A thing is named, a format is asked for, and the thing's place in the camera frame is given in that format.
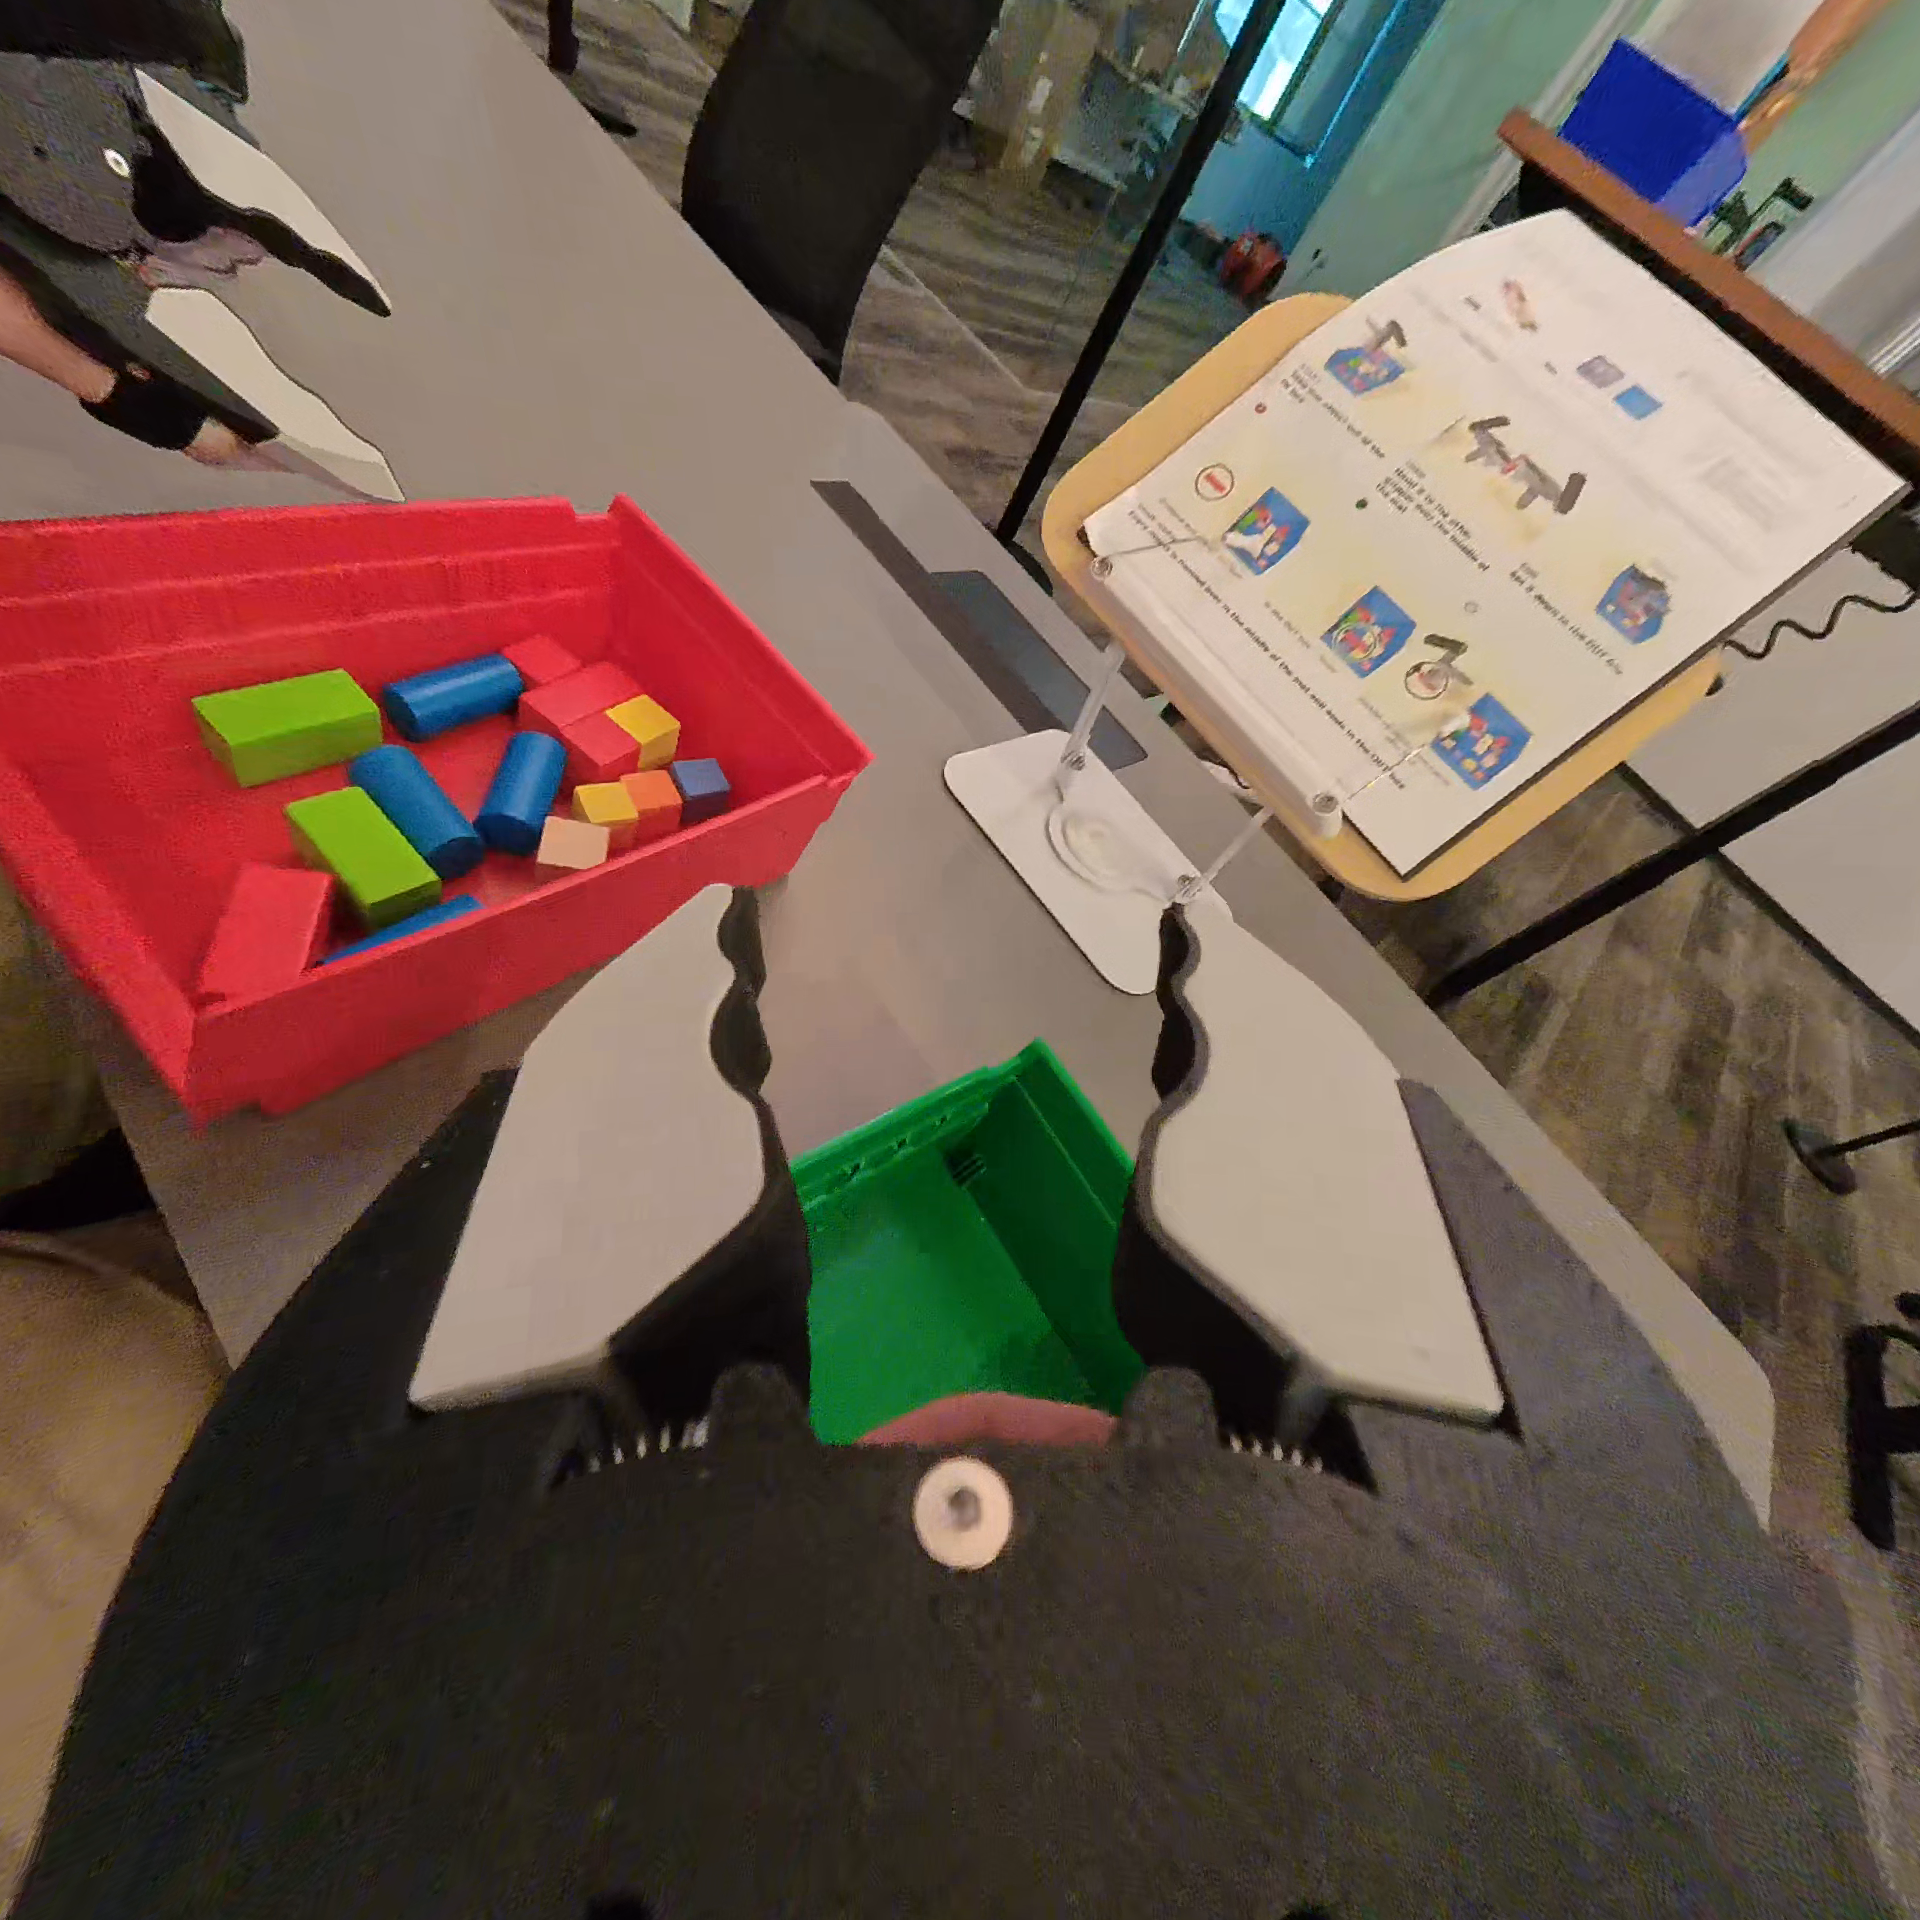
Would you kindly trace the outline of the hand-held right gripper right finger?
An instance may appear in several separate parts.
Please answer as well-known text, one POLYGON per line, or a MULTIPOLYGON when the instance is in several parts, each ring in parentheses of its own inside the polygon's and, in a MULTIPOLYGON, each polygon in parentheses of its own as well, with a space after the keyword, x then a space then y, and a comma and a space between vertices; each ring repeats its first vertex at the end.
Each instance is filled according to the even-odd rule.
POLYGON ((1160 923, 1160 1039, 1112 1297, 1223 1448, 1361 1411, 1504 1433, 1504 1380, 1408 1088, 1310 977, 1207 909, 1160 923))

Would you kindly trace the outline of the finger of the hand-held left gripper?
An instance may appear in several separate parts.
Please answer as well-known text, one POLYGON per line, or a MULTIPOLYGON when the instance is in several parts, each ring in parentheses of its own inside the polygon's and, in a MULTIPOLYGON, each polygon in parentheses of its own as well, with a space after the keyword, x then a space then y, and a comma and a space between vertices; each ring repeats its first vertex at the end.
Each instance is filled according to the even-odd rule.
POLYGON ((161 68, 136 67, 147 120, 184 165, 196 190, 225 207, 225 223, 251 233, 263 248, 322 281, 334 294, 388 318, 393 303, 346 233, 289 176, 209 104, 190 97, 161 68))
POLYGON ((310 475, 363 501, 406 497, 388 457, 289 372, 233 308, 270 268, 263 246, 154 246, 142 254, 142 368, 219 419, 216 464, 310 475))

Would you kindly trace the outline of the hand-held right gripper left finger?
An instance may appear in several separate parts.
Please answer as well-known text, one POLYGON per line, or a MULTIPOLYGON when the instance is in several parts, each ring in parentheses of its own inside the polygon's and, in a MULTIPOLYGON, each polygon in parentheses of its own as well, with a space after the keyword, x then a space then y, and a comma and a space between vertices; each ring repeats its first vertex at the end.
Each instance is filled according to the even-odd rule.
POLYGON ((764 1092, 750 886, 712 885, 602 966, 523 1051, 410 1401, 583 1390, 646 1430, 775 1369, 810 1403, 810 1237, 764 1092))

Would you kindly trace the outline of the red plastic bin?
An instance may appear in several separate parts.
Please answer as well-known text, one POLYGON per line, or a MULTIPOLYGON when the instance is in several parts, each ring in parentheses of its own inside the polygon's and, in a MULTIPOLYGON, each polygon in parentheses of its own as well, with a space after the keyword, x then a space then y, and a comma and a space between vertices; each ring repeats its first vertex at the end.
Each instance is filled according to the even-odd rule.
POLYGON ((607 964, 708 881, 788 876, 874 760, 623 496, 10 520, 3 641, 4 871, 193 1120, 290 1113, 607 964), (295 865, 286 804, 342 776, 238 785, 193 699, 330 668, 378 693, 521 639, 626 670, 732 804, 564 879, 489 855, 468 917, 206 999, 235 876, 295 865))

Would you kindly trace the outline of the green plastic bin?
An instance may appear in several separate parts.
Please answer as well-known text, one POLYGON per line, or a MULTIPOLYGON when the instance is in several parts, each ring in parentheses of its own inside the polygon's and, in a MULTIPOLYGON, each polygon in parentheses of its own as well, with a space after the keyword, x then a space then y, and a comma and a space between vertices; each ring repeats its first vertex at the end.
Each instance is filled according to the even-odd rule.
POLYGON ((811 1286, 810 1421, 844 1447, 1007 1393, 1121 1412, 1113 1310, 1135 1157, 1043 1039, 794 1158, 811 1286))

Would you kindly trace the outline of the person's left hand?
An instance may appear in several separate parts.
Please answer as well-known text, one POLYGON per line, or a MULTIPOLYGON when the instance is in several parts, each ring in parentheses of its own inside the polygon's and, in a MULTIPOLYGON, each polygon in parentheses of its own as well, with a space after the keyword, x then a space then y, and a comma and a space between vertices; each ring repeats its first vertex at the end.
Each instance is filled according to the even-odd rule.
POLYGON ((276 453, 206 413, 200 397, 179 384, 154 382, 147 368, 113 368, 72 343, 10 271, 3 271, 3 355, 72 392, 83 412, 134 441, 184 453, 203 465, 282 468, 276 453))

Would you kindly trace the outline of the white document stand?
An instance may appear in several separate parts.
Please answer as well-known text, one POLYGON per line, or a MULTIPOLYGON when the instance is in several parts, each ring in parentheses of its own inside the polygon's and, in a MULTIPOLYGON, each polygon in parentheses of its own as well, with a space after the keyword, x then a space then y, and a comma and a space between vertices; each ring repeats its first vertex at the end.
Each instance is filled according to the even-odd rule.
POLYGON ((1447 732, 1462 729, 1476 686, 1462 670, 1462 641, 1438 639, 1432 659, 1414 665, 1410 718, 1388 725, 1385 758, 1359 784, 1332 779, 1305 747, 1305 725, 1264 715, 1256 697, 1231 681, 1174 614, 1143 613, 1143 590, 1116 579, 1146 555, 1216 552, 1219 539, 1183 535, 1151 543, 1116 543, 1089 563, 1090 591, 1119 627, 1102 649, 1089 695, 1071 732, 1035 732, 1000 744, 950 757, 951 796, 1027 889, 1056 919, 1090 966, 1119 991, 1152 991, 1160 966, 1160 923, 1171 905, 1204 908, 1231 917, 1216 879, 1234 856, 1278 825, 1327 868, 1329 851, 1354 832, 1354 800, 1427 755, 1447 732), (1216 744, 1228 772, 1244 784, 1246 823, 1212 861, 1194 861, 1146 811, 1094 747, 1124 661, 1142 665, 1154 688, 1196 718, 1219 720, 1228 742, 1216 744))

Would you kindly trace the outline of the black office chair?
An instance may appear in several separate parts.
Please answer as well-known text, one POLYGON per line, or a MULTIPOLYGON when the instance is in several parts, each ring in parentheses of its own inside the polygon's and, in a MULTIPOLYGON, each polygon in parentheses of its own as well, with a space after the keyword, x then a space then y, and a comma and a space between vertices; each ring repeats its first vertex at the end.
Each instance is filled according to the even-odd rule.
POLYGON ((831 384, 1000 13, 996 1, 754 1, 704 96, 679 214, 831 384))

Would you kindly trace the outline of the printed instruction sheet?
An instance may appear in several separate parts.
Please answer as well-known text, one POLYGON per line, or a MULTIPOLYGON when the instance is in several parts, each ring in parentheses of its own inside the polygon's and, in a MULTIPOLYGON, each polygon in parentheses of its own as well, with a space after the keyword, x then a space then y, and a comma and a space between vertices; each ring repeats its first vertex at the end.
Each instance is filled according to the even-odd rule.
POLYGON ((1340 784, 1385 760, 1428 647, 1464 645, 1465 725, 1351 806, 1414 878, 1906 493, 1556 209, 1351 300, 1082 539, 1219 539, 1116 584, 1216 645, 1340 784))

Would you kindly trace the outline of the brown top side table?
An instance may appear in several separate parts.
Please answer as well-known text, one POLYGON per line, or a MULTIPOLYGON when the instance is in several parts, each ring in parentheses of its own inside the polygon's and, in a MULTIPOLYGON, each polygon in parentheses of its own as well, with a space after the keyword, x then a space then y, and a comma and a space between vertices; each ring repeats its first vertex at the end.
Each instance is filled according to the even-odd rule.
MULTIPOLYGON (((1823 326, 1792 311, 1748 273, 1743 273, 1726 255, 1702 246, 1673 217, 1644 200, 1630 184, 1608 173, 1530 111, 1506 111, 1497 136, 1520 163, 1520 200, 1524 206, 1574 209, 1598 236, 1730 334, 1792 392, 1809 400, 1906 484, 1910 493, 1903 505, 1886 510, 1852 535, 1847 543, 1860 557, 1883 563, 1896 580, 1915 591, 1915 524, 1910 517, 1919 481, 1915 397, 1872 372, 1852 349, 1839 344, 1823 326)), ((1641 900, 1670 878, 1771 825, 1790 809, 1827 792, 1876 758, 1897 752, 1915 735, 1919 715, 1910 705, 1835 752, 1814 758, 1804 771, 1763 789, 1753 800, 1730 806, 1670 848, 1648 855, 1524 929, 1462 963, 1425 989, 1425 1004, 1442 1011, 1465 999, 1571 935, 1641 900)))

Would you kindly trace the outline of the blue box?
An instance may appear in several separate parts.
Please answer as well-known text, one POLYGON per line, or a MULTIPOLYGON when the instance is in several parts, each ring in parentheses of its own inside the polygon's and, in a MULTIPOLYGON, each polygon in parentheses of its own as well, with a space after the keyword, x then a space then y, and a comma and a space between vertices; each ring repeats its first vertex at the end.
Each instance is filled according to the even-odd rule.
POLYGON ((1608 47, 1559 136, 1687 228, 1712 217, 1747 169, 1738 118, 1630 39, 1608 47))

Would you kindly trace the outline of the black metal frame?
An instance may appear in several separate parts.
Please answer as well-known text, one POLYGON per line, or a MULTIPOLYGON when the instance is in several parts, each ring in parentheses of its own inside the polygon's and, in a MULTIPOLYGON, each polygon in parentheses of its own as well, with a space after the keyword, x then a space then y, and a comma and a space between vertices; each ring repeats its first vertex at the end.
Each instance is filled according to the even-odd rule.
MULTIPOLYGON (((1852 1168, 1856 1155, 1915 1136, 1919 1117, 1850 1137, 1828 1136, 1804 1120, 1783 1120, 1783 1137, 1799 1166, 1839 1195, 1858 1188, 1852 1168)), ((1897 1294, 1896 1312, 1894 1323, 1860 1325, 1842 1339, 1850 1505, 1860 1536, 1882 1551, 1896 1551, 1899 1545, 1891 1462, 1919 1453, 1919 1403, 1894 1403, 1886 1379, 1894 1348, 1919 1351, 1915 1289, 1897 1294)))

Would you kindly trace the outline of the black partition post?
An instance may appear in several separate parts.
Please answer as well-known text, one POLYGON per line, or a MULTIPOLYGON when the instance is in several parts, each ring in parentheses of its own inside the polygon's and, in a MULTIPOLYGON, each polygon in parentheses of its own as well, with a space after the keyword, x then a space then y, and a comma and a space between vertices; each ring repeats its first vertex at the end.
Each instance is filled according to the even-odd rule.
POLYGON ((1065 449, 1067 437, 1082 416, 1094 385, 1097 384, 1099 369, 1104 369, 1113 344, 1119 343, 1119 335, 1142 297, 1142 289, 1146 288, 1152 269, 1160 265, 1194 184, 1204 172, 1204 165, 1226 125, 1236 113, 1242 87, 1278 25, 1282 9, 1282 1, 1254 1, 1249 7, 1231 55, 1207 88, 1207 96, 1194 116, 1192 131, 1184 134, 1184 144, 1169 167, 1166 182, 1154 197, 1139 236, 1112 284, 1112 289, 1097 308, 1089 335, 1084 337, 1046 424, 1027 454, 1020 477, 994 520, 993 535, 1001 551, 1017 560, 1046 591, 1051 590, 1047 584, 1047 566, 1022 541, 1027 517, 1039 505, 1049 480, 1049 470, 1065 449))

